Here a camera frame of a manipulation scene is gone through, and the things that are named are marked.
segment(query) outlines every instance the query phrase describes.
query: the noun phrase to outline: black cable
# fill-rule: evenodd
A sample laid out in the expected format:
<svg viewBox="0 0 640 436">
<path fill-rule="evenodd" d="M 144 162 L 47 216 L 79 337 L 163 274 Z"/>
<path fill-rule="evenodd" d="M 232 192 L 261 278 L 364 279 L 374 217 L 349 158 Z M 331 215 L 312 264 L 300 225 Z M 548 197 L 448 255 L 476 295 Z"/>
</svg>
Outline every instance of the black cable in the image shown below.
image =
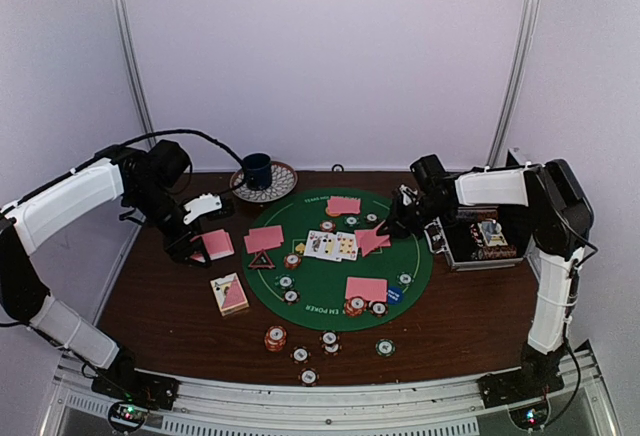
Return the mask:
<svg viewBox="0 0 640 436">
<path fill-rule="evenodd" d="M 0 323 L 0 328 L 14 328 L 16 326 L 24 326 L 24 323 L 20 321 L 14 321 L 13 323 Z"/>
<path fill-rule="evenodd" d="M 240 165 L 240 167 L 242 168 L 242 179 L 240 180 L 240 182 L 230 188 L 227 188 L 223 191 L 220 191 L 218 194 L 225 194 L 231 191 L 235 191 L 236 189 L 240 188 L 241 186 L 243 186 L 246 182 L 246 168 L 244 167 L 244 162 L 242 161 L 242 158 L 240 156 L 238 156 L 236 154 L 235 151 L 233 151 L 229 146 L 227 146 L 226 144 L 218 141 L 215 138 L 212 138 L 211 136 L 209 136 L 207 133 L 204 133 L 202 131 L 199 131 L 197 129 L 165 129 L 162 131 L 154 131 L 152 133 L 146 133 L 146 134 L 142 134 L 140 136 L 136 136 L 135 138 L 131 138 L 127 141 L 125 141 L 124 143 L 119 144 L 119 146 L 129 146 L 131 144 L 135 144 L 135 143 L 139 143 L 140 141 L 144 141 L 145 139 L 149 139 L 149 138 L 155 138 L 156 136 L 168 136 L 171 134 L 191 134 L 194 136 L 199 136 L 202 139 L 204 139 L 205 141 L 210 142 L 211 144 L 218 146 L 220 149 L 224 150 L 229 156 L 231 156 L 233 159 L 235 159 L 238 164 Z"/>
<path fill-rule="evenodd" d="M 578 359 L 576 358 L 576 355 L 571 349 L 571 346 L 569 345 L 569 340 L 567 339 L 566 335 L 564 337 L 564 344 L 567 345 L 567 351 L 569 352 L 571 359 L 573 359 L 573 364 L 576 365 L 576 371 L 578 372 L 578 380 L 576 381 L 576 387 L 573 390 L 573 393 L 571 394 L 569 401 L 567 401 L 567 404 L 564 405 L 564 408 L 562 408 L 562 410 L 560 410 L 560 412 L 556 414 L 551 421 L 544 424 L 544 429 L 554 424 L 556 421 L 558 421 L 558 419 L 562 417 L 564 413 L 567 412 L 567 410 L 569 409 L 569 406 L 571 406 L 571 403 L 573 403 L 573 400 L 576 399 L 578 390 L 580 389 L 580 383 L 582 382 L 582 372 L 580 371 L 580 364 L 578 364 Z"/>
<path fill-rule="evenodd" d="M 89 376 L 87 373 L 84 372 L 85 369 L 87 369 L 89 366 L 87 365 L 87 363 L 83 363 L 82 364 L 82 368 L 80 368 L 80 372 L 82 373 L 82 375 L 87 378 L 87 379 L 98 379 L 98 373 L 96 373 L 95 376 Z"/>
</svg>

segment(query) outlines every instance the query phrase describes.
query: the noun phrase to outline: vertical metal pole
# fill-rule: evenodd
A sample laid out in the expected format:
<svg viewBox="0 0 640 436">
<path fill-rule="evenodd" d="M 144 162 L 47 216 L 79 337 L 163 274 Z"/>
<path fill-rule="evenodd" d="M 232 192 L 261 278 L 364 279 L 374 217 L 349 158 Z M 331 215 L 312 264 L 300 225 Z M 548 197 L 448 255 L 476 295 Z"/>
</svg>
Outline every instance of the vertical metal pole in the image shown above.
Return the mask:
<svg viewBox="0 0 640 436">
<path fill-rule="evenodd" d="M 502 103 L 500 120 L 498 121 L 498 127 L 496 128 L 493 144 L 491 145 L 491 151 L 489 152 L 489 158 L 487 159 L 487 166 L 496 166 L 498 163 L 498 157 L 504 149 L 505 140 L 509 131 L 509 124 L 511 123 L 511 117 L 513 116 L 516 102 L 518 100 L 520 85 L 522 84 L 525 61 L 531 46 L 536 19 L 538 18 L 539 6 L 540 0 L 524 0 L 524 4 L 522 6 L 522 19 L 520 21 L 520 31 L 516 42 L 513 64 L 511 66 L 509 84 L 507 85 L 507 92 Z"/>
<path fill-rule="evenodd" d="M 142 88 L 140 70 L 138 68 L 138 63 L 133 49 L 133 40 L 131 39 L 131 30 L 129 28 L 129 18 L 127 16 L 127 6 L 125 4 L 125 0 L 112 1 L 116 12 L 116 18 L 118 20 L 118 27 L 120 29 L 120 41 L 122 43 L 122 49 L 124 51 L 125 62 L 127 65 L 131 94 L 133 95 L 142 130 L 145 133 L 151 133 L 154 129 L 151 122 L 151 116 L 149 115 L 147 100 L 145 99 L 144 90 Z M 156 140 L 155 138 L 150 138 L 148 142 L 149 146 L 153 146 L 155 145 Z"/>
</svg>

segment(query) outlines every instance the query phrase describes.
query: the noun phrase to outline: blue mug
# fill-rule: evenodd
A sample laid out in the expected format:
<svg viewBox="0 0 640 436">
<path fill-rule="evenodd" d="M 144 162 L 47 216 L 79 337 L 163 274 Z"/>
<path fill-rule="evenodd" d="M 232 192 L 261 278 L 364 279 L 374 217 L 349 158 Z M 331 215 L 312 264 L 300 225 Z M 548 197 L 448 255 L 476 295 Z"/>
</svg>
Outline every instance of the blue mug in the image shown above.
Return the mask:
<svg viewBox="0 0 640 436">
<path fill-rule="evenodd" d="M 253 153 L 242 160 L 246 171 L 247 188 L 262 191 L 271 186 L 271 158 L 268 154 Z"/>
</svg>

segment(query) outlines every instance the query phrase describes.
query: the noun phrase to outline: metal frame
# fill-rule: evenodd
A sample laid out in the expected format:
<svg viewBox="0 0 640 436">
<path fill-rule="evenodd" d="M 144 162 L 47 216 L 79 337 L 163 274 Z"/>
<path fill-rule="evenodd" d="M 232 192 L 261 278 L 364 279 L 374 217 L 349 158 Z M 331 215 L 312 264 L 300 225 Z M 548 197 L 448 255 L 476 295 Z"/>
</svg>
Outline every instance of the metal frame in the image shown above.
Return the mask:
<svg viewBox="0 0 640 436">
<path fill-rule="evenodd" d="M 112 2 L 118 21 L 118 28 L 120 30 L 120 42 L 122 43 L 122 50 L 124 52 L 125 62 L 127 65 L 129 86 L 131 87 L 131 94 L 136 105 L 138 118 L 140 119 L 142 130 L 145 133 L 151 133 L 154 130 L 153 123 L 151 122 L 151 116 L 149 115 L 149 107 L 147 106 L 147 100 L 142 88 L 140 70 L 138 68 L 135 51 L 133 49 L 133 39 L 131 38 L 127 6 L 125 0 L 112 0 Z M 156 144 L 156 139 L 149 138 L 147 142 L 149 147 L 152 147 Z"/>
<path fill-rule="evenodd" d="M 620 430 L 593 353 L 584 350 L 576 356 L 582 371 L 582 387 L 589 396 L 598 434 L 619 435 Z M 66 409 L 98 417 L 106 415 L 112 400 L 92 393 L 91 382 L 82 376 L 80 368 L 80 362 L 75 359 L 67 356 L 62 358 L 54 386 L 47 395 L 50 404 L 39 428 L 41 436 L 61 436 L 59 431 Z M 562 360 L 560 374 L 565 388 L 555 395 L 571 393 L 577 373 L 569 357 Z M 479 376 L 403 384 L 315 388 L 178 377 L 180 388 L 173 411 L 152 412 L 145 427 L 154 434 L 173 436 L 310 436 L 319 433 L 327 436 L 472 436 L 479 434 L 478 418 L 508 410 L 506 406 L 484 409 L 476 384 Z M 534 400 L 523 401 L 522 404 L 530 402 Z M 446 429 L 441 432 L 438 428 L 450 429 L 447 433 Z"/>
<path fill-rule="evenodd" d="M 504 149 L 509 125 L 518 100 L 518 92 L 520 91 L 520 86 L 522 84 L 524 66 L 531 47 L 533 32 L 538 18 L 539 6 L 540 0 L 524 0 L 520 30 L 518 32 L 516 51 L 513 57 L 513 64 L 511 66 L 507 92 L 502 103 L 500 119 L 498 120 L 498 127 L 496 128 L 491 150 L 489 151 L 487 166 L 495 167 L 498 164 L 498 158 Z"/>
</svg>

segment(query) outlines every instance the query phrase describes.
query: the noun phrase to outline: playing card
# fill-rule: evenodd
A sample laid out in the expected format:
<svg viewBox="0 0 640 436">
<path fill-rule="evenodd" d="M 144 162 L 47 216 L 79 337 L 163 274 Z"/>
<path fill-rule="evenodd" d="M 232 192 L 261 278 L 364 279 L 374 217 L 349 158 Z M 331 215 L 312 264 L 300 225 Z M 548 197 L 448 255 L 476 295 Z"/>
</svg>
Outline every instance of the playing card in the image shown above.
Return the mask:
<svg viewBox="0 0 640 436">
<path fill-rule="evenodd" d="M 339 257 L 333 255 L 335 244 L 335 234 L 324 233 L 322 231 L 309 231 L 307 243 L 304 248 L 304 255 L 327 261 L 340 261 Z"/>
<path fill-rule="evenodd" d="M 304 247 L 305 256 L 310 256 L 312 258 L 316 257 L 316 254 L 320 251 L 320 245 L 322 244 L 322 241 L 320 240 L 322 234 L 324 233 L 321 233 L 320 231 L 309 231 L 309 234 L 307 235 L 307 242 Z"/>
<path fill-rule="evenodd" d="M 339 255 L 335 254 L 335 248 L 338 246 L 336 235 L 333 233 L 322 233 L 320 237 L 320 250 L 316 254 L 316 258 L 327 261 L 340 261 Z"/>
<path fill-rule="evenodd" d="M 358 243 L 356 242 L 356 235 L 351 233 L 337 233 L 336 244 L 333 254 L 338 256 L 341 260 L 348 259 L 349 261 L 355 261 L 358 259 Z"/>
</svg>

